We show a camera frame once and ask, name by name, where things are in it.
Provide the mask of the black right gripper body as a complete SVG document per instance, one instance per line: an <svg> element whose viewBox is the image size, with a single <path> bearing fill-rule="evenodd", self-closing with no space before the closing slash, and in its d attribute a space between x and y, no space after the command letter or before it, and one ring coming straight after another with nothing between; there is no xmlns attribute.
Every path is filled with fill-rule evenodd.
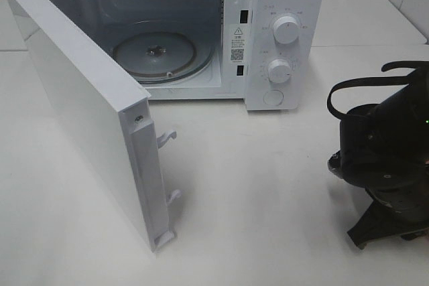
<svg viewBox="0 0 429 286"><path fill-rule="evenodd" d="M370 190L371 211L383 237L415 239L428 236L428 190L401 188Z"/></svg>

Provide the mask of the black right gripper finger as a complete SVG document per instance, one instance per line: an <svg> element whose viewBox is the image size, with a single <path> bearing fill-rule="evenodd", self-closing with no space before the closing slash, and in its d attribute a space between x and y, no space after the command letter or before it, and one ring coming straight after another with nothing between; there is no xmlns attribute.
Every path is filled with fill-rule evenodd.
<svg viewBox="0 0 429 286"><path fill-rule="evenodd" d="M400 222L379 204L371 204L356 225L347 232L355 246L367 246L370 242L399 236L401 233Z"/></svg>

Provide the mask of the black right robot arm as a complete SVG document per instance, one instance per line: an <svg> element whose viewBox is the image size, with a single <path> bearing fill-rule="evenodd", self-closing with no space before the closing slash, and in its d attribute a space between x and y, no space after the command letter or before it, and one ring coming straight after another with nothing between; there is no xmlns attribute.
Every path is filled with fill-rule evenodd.
<svg viewBox="0 0 429 286"><path fill-rule="evenodd" d="M411 72L346 80L331 89L402 87L379 104L342 113L327 102L340 121L340 149L328 160L328 169L372 199L347 233L359 249L385 238L428 234L428 62L396 61L381 69L397 68Z"/></svg>

